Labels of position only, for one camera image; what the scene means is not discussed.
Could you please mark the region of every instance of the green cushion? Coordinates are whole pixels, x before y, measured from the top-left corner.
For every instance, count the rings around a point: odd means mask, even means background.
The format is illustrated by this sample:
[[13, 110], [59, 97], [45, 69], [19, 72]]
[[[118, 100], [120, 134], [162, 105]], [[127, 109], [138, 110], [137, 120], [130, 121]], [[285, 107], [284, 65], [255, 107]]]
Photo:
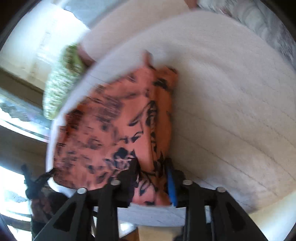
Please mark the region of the green cushion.
[[68, 94], [74, 88], [86, 67], [77, 54], [77, 46], [68, 46], [53, 67], [43, 94], [43, 112], [53, 120]]

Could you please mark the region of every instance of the gray marbled fabric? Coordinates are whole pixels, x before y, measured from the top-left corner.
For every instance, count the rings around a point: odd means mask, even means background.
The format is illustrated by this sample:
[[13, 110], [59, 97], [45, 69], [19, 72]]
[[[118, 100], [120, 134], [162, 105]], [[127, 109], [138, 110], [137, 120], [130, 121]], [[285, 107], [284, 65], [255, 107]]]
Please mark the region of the gray marbled fabric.
[[199, 7], [229, 15], [238, 20], [296, 69], [296, 43], [282, 21], [260, 0], [199, 0]]

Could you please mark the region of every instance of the round rivet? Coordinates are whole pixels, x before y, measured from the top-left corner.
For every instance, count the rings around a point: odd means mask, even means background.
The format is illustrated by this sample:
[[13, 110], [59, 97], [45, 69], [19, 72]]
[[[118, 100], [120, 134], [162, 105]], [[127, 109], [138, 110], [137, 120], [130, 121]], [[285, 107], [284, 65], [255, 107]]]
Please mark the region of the round rivet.
[[112, 185], [112, 186], [118, 186], [118, 185], [120, 185], [120, 181], [117, 180], [117, 179], [112, 180], [112, 181], [111, 181], [111, 185]]
[[77, 193], [78, 194], [85, 194], [87, 192], [87, 189], [86, 188], [79, 188], [78, 190], [77, 190]]
[[191, 181], [191, 180], [189, 180], [189, 179], [186, 179], [186, 180], [184, 180], [183, 181], [183, 185], [186, 185], [186, 186], [189, 186], [189, 185], [191, 185], [193, 182]]
[[216, 190], [221, 193], [226, 192], [226, 189], [224, 187], [217, 187]]

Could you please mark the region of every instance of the round table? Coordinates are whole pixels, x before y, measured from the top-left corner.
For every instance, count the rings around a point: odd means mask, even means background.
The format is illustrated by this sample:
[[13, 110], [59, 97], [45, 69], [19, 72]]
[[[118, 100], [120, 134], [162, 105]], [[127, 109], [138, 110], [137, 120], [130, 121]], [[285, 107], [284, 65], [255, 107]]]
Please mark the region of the round table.
[[[65, 114], [96, 84], [140, 65], [145, 49], [154, 56], [155, 66], [166, 64], [179, 71], [170, 151], [177, 169], [202, 187], [225, 187], [248, 212], [295, 190], [293, 68], [240, 23], [201, 10], [132, 37], [85, 74], [53, 122], [47, 170]], [[74, 192], [53, 180], [49, 184], [67, 195]], [[119, 210], [119, 218], [178, 226], [184, 223], [184, 210], [132, 205]]]

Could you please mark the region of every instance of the orange cloth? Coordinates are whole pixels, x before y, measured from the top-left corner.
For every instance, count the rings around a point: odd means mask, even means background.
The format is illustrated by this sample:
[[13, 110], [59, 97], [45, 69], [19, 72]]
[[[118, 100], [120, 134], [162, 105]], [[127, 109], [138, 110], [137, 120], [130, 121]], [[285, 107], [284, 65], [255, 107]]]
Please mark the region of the orange cloth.
[[171, 94], [176, 70], [145, 64], [97, 86], [60, 127], [55, 182], [69, 188], [103, 187], [137, 157], [141, 171], [132, 202], [169, 205], [163, 161], [171, 139]]

